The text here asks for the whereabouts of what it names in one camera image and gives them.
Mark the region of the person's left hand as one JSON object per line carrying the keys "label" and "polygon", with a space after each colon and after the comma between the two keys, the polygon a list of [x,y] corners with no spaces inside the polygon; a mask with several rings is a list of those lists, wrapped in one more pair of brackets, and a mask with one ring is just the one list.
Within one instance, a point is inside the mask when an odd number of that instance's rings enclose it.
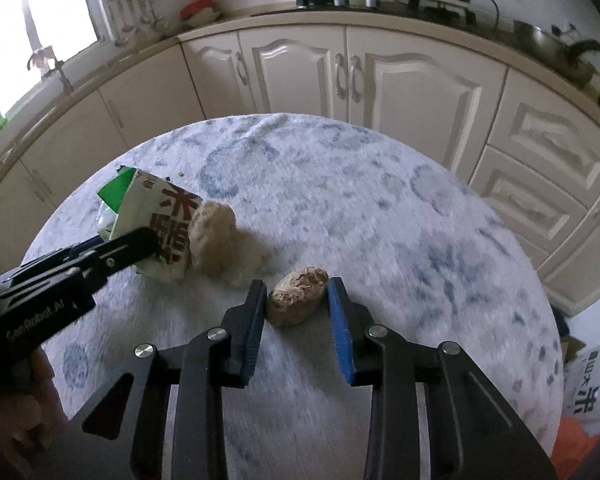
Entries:
{"label": "person's left hand", "polygon": [[23,394],[0,396],[0,479],[28,479],[37,455],[68,423],[42,349],[32,354],[33,382]]}

